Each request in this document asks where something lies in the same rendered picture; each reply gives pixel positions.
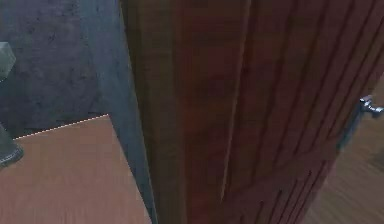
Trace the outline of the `dark red wooden door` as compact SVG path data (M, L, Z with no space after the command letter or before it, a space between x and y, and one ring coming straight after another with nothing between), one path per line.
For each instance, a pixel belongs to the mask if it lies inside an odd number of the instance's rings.
M384 0L120 0L158 224L301 224L384 75Z

